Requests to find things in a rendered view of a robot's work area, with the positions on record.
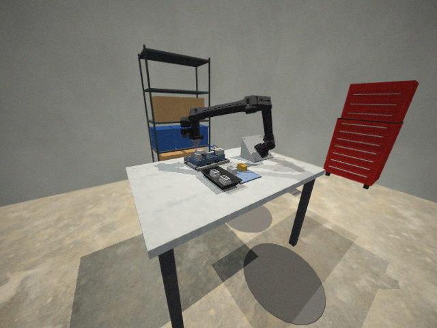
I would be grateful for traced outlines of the yellow rectangular block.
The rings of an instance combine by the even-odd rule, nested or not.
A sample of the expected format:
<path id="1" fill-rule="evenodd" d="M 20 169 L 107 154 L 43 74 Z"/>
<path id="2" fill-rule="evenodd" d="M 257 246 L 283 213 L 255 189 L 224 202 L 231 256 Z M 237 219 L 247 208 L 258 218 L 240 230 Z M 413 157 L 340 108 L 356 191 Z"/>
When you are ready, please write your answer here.
<path id="1" fill-rule="evenodd" d="M 245 171 L 247 171 L 247 166 L 248 165 L 245 165 L 243 163 L 239 163 L 239 164 L 237 164 L 237 169 L 239 169 L 242 172 L 245 172 Z"/>

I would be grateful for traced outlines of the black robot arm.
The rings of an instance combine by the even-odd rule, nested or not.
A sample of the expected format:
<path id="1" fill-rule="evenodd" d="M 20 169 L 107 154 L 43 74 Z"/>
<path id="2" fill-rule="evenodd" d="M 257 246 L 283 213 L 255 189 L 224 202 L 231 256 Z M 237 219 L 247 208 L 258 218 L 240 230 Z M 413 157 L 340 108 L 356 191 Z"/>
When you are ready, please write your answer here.
<path id="1" fill-rule="evenodd" d="M 245 96 L 245 99 L 211 107 L 196 107 L 190 110 L 188 117 L 181 117 L 180 125 L 183 129 L 181 135 L 187 138 L 189 135 L 198 136 L 199 121 L 219 115 L 245 112 L 246 114 L 262 111 L 264 124 L 264 143 L 255 145 L 259 155 L 264 158 L 269 155 L 268 151 L 275 148 L 274 135 L 272 133 L 272 104 L 269 96 Z M 269 102 L 268 102 L 269 101 Z M 246 105 L 249 104 L 248 106 Z M 193 128 L 190 128 L 193 127 Z"/>

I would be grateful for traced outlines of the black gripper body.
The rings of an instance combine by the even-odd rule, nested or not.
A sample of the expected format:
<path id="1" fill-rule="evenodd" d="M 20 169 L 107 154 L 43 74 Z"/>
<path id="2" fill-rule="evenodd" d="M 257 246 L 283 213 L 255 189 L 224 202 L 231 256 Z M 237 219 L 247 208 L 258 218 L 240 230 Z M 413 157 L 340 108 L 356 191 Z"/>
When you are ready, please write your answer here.
<path id="1" fill-rule="evenodd" d="M 200 135 L 200 128 L 198 128 L 198 136 L 193 137 L 193 136 L 189 135 L 189 139 L 193 139 L 193 140 L 203 139 L 203 135 Z"/>

